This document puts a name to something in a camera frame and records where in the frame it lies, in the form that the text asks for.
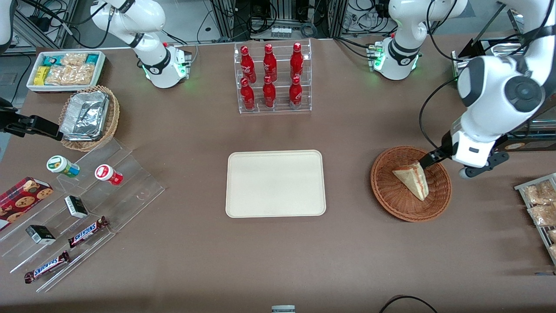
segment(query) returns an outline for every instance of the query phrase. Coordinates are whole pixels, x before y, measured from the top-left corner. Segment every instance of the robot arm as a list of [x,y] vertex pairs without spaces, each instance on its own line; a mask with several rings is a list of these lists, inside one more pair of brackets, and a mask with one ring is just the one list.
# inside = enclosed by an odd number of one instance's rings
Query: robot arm
[[13,15],[16,0],[0,0],[0,55],[8,50],[13,36]]
[[91,14],[104,6],[93,22],[129,45],[143,63],[147,78],[159,88],[169,88],[187,78],[185,53],[175,47],[166,47],[154,33],[162,30],[166,22],[164,10],[152,0],[95,1]]
[[391,80],[406,78],[417,62],[417,55],[426,39],[427,13],[429,22],[460,15],[468,0],[390,0],[388,13],[398,24],[394,38],[386,38],[374,46],[377,60],[373,69]]
[[467,111],[444,135],[442,146],[421,160],[423,167],[452,158],[465,166],[460,172],[464,178],[491,170],[508,158],[506,153],[493,154],[497,140],[530,119],[556,91],[554,1],[504,2],[524,16],[529,48],[519,57],[480,56],[468,63],[458,78],[458,92]]

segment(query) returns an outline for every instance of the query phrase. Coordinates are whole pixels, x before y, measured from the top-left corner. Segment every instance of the clear acrylic stand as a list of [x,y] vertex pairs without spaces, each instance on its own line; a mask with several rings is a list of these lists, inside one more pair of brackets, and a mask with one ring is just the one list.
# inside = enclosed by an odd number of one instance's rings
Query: clear acrylic stand
[[[2,261],[11,268],[10,273],[21,276],[21,283],[24,283],[25,273],[68,250],[71,258],[69,264],[60,265],[59,269],[31,284],[34,288],[38,287],[37,292],[51,289],[164,191],[160,183],[135,161],[131,151],[116,139],[96,147],[75,163],[81,167],[79,175],[75,178],[59,175],[51,184],[54,193],[47,198],[52,200],[49,204],[36,212],[28,212],[27,219],[23,216],[0,235]],[[101,164],[108,164],[122,173],[123,182],[114,186],[96,179],[94,171]],[[82,199],[89,213],[86,218],[80,219],[69,214],[64,201],[68,195]],[[110,225],[70,249],[67,240],[101,216],[105,216]],[[49,246],[36,244],[25,231],[33,224],[46,226],[56,241]]]
[[[290,58],[293,53],[295,42],[301,43],[301,54],[303,54],[303,74],[300,77],[300,84],[303,88],[303,93],[301,95],[301,106],[296,110],[290,107]],[[276,56],[278,67],[278,79],[274,82],[274,86],[276,87],[276,105],[273,109],[269,109],[265,105],[265,99],[262,93],[265,77],[265,70],[262,64],[262,61],[265,58],[265,44],[267,44],[267,42],[259,41],[235,44],[234,68],[236,73],[237,103],[240,114],[310,113],[312,109],[311,41],[280,40],[272,42],[272,50]],[[254,111],[245,110],[245,106],[241,100],[240,80],[243,77],[243,73],[241,72],[241,53],[239,52],[241,46],[247,46],[249,48],[249,54],[255,62],[255,74],[257,75],[257,81],[251,85],[251,88],[253,88],[255,93]]]

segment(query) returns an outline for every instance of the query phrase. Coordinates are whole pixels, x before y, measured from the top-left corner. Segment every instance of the coca-cola bottle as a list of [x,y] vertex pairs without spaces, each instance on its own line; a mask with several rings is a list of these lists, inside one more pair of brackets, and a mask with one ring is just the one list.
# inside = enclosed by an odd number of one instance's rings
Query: coca-cola bottle
[[255,93],[253,88],[249,86],[249,80],[245,77],[241,78],[241,100],[244,103],[245,110],[253,111],[255,109]]
[[276,56],[274,56],[272,45],[269,43],[265,45],[265,58],[262,64],[265,66],[265,75],[269,75],[272,81],[276,81],[278,79]]
[[241,71],[244,77],[247,77],[250,84],[254,84],[257,81],[257,75],[255,74],[255,63],[253,58],[249,55],[249,49],[246,46],[240,48],[241,51]]
[[299,85],[299,81],[299,76],[294,76],[291,80],[290,107],[294,110],[299,109],[301,106],[301,93],[303,92],[303,89],[301,88],[301,85]]
[[294,53],[291,55],[290,68],[291,79],[294,79],[296,75],[301,77],[301,74],[303,74],[303,55],[301,54],[301,44],[298,42],[294,43]]
[[265,85],[262,87],[262,93],[265,95],[266,107],[273,109],[276,104],[276,87],[274,87],[270,75],[265,76]]

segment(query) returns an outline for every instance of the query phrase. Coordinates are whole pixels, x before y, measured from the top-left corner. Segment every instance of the brown table surface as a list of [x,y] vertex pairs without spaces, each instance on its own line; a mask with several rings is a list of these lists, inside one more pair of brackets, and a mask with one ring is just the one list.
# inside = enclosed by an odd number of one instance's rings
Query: brown table surface
[[[468,39],[438,36],[446,52]],[[201,46],[191,78],[167,90],[145,79],[132,50],[106,50],[101,82],[121,105],[116,137],[167,190],[47,293],[1,265],[0,311],[228,313],[294,304],[299,313],[377,312],[406,294],[440,312],[554,312],[556,277],[533,275],[553,267],[513,190],[556,172],[554,153],[515,153],[472,180],[448,160],[454,191],[445,213],[398,220],[378,205],[369,170],[392,146],[430,150],[418,113],[450,78],[450,61],[427,41],[417,69],[389,81],[337,42],[311,42],[310,115],[240,116],[233,44]],[[29,92],[23,113],[57,120],[67,98]],[[424,115],[430,136],[438,142],[464,110],[454,86],[441,90]],[[295,149],[323,155],[326,213],[229,218],[228,156]],[[54,179],[44,168],[54,154],[81,155],[41,136],[13,137],[0,190],[28,175]],[[395,308],[428,312],[414,300]]]

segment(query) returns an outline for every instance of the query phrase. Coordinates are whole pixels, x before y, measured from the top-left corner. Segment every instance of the wicker basket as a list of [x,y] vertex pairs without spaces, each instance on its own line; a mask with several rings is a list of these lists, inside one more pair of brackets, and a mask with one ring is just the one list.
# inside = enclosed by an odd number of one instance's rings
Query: wicker basket
[[439,217],[451,199],[451,181],[442,164],[425,169],[429,195],[425,201],[392,173],[396,167],[420,160],[427,152],[413,146],[397,146],[382,152],[371,170],[371,188],[380,204],[392,215],[408,222],[426,222]]
[[[72,150],[79,150],[81,152],[89,152],[94,147],[104,143],[105,141],[108,142],[114,136],[116,132],[116,128],[118,127],[118,118],[120,118],[120,105],[118,104],[118,99],[114,96],[110,89],[104,86],[95,86],[80,90],[76,94],[82,94],[85,92],[94,92],[94,91],[102,91],[105,92],[108,96],[110,96],[110,103],[108,105],[108,113],[106,114],[106,122],[103,130],[103,135],[100,140],[97,141],[69,141],[62,139],[62,145],[66,148]],[[62,121],[64,120],[64,116],[66,115],[66,110],[68,108],[68,104],[70,100],[66,101],[66,105],[62,109],[62,114],[58,119],[58,124],[62,125]]]

